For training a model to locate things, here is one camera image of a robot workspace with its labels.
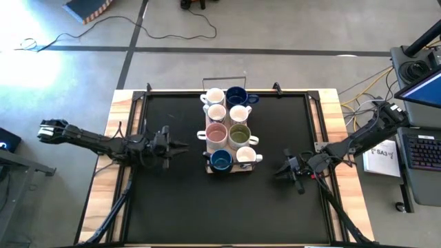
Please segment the navy blue mug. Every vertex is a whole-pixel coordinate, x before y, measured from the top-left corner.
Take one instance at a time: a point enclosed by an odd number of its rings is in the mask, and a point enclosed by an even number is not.
[[[210,167],[215,173],[229,173],[233,169],[233,156],[225,149],[218,149],[213,154],[203,152],[203,156],[209,159]]]
[[[231,87],[225,94],[227,99],[227,109],[231,109],[236,105],[247,106],[259,102],[259,96],[255,94],[248,94],[247,91],[238,86]]]

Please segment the mug handle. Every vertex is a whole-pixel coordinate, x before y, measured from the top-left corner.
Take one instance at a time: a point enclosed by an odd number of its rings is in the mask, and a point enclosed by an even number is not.
[[[259,102],[259,96],[256,94],[250,94],[248,95],[248,103],[249,104],[255,104]]]
[[[207,95],[206,94],[202,94],[199,98],[201,99],[201,101],[204,104],[208,104],[208,102],[207,102]]]
[[[208,108],[209,106],[207,104],[205,104],[202,109],[204,110],[205,114],[208,114]]]
[[[256,156],[256,162],[261,162],[263,160],[263,156],[260,154],[257,154]]]
[[[253,110],[253,108],[250,106],[245,107],[245,109],[248,111],[248,114],[251,114],[251,111]]]
[[[205,131],[198,131],[198,133],[196,135],[197,135],[198,139],[200,139],[200,140],[203,140],[203,141],[207,140],[207,135],[206,135]]]
[[[209,159],[212,156],[212,154],[209,152],[203,152],[202,156],[204,156],[206,159]]]
[[[249,144],[250,145],[257,145],[259,144],[259,138],[257,138],[256,136],[250,136],[249,137]]]

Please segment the black floor stripe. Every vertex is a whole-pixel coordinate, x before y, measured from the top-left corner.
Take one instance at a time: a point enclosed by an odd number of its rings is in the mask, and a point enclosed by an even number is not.
[[[134,36],[130,45],[136,43]],[[267,55],[300,55],[300,56],[338,56],[354,55],[367,57],[390,57],[390,52],[379,51],[338,51],[338,50],[279,50],[279,49],[248,49],[248,48],[152,48],[124,46],[94,46],[94,45],[52,45],[46,50],[51,51],[87,51],[87,52],[163,52],[188,54],[267,54]]]
[[[35,50],[44,48],[44,45],[38,45]],[[122,46],[96,46],[96,45],[51,45],[45,51],[73,51],[73,52],[126,52],[129,47]]]
[[[119,74],[118,84],[116,85],[117,90],[124,89],[125,80],[127,79],[127,74],[129,73],[130,63],[132,62],[133,53],[135,51],[136,42],[138,41],[139,32],[141,30],[140,26],[143,24],[143,14],[145,11],[145,7],[147,6],[148,0],[143,0],[143,3],[141,4],[141,9],[138,13],[138,19],[136,20],[137,26],[135,26],[135,29],[133,31],[132,40],[130,40],[130,46],[127,51],[127,54],[125,55],[125,60],[123,64],[123,69],[121,70],[121,73]]]
[[[303,55],[303,56],[338,56],[354,55],[368,57],[390,57],[390,52],[376,51],[332,51],[332,50],[277,50],[247,48],[135,48],[135,52],[164,52],[190,54],[268,54],[268,55]]]

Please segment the blue screen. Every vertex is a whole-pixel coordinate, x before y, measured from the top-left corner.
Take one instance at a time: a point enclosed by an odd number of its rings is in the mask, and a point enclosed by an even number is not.
[[[401,96],[406,99],[441,105],[441,72],[430,76]]]

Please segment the wooden frame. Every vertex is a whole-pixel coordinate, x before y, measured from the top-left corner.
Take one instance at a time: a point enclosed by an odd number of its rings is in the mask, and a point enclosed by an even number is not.
[[[275,90],[267,89],[248,89],[253,92],[275,92]],[[322,113],[325,121],[325,126],[327,130],[327,136],[329,142],[338,142],[347,137],[347,131],[345,127],[345,122],[343,120],[340,102],[338,100],[337,91],[335,89],[311,89],[318,91],[320,94],[320,103],[322,108]],[[299,91],[311,91],[308,90],[295,90],[288,89],[283,90],[284,92],[299,92]],[[133,91],[138,90],[116,90],[114,97],[112,99],[112,106],[110,109],[109,119],[107,122],[107,127],[105,129],[106,136],[113,136],[118,127],[119,121],[121,121],[122,129],[127,127],[127,119],[130,111],[130,106],[132,103]],[[203,92],[202,90],[152,90],[152,92]],[[320,131],[320,122],[318,121],[319,116],[317,108],[314,106],[315,102],[311,101],[311,111],[314,118],[314,126],[317,134],[318,140],[322,140],[322,133]],[[135,133],[138,125],[140,108],[136,109],[134,126],[132,133]],[[96,165],[96,170],[106,166],[110,163],[109,158],[100,157]],[[127,171],[124,173],[126,176],[129,174],[128,170],[130,168],[125,168]],[[112,199],[114,196],[114,189],[116,184],[116,177],[118,174],[118,167],[111,166],[105,171],[100,172],[95,178],[92,179],[92,184],[90,188],[90,194],[86,201],[87,207],[83,213],[82,221],[79,226],[79,233],[76,237],[76,242],[81,242],[87,240],[99,227],[104,218],[110,211],[112,207]],[[358,180],[358,174],[356,168],[350,168],[345,165],[338,166],[336,168],[336,176],[338,179],[338,189],[340,191],[340,197],[342,200],[343,207],[352,219],[354,224],[361,230],[361,232],[369,239],[373,240],[373,233],[371,230],[371,224],[369,217],[367,215],[365,200],[362,195],[362,190],[360,182]],[[122,214],[120,211],[116,221],[113,233],[113,241],[119,239],[119,234],[122,224]],[[336,215],[336,212],[331,207],[331,216],[334,225],[334,231],[336,233],[336,240],[342,240],[342,234],[340,232],[340,222]]]

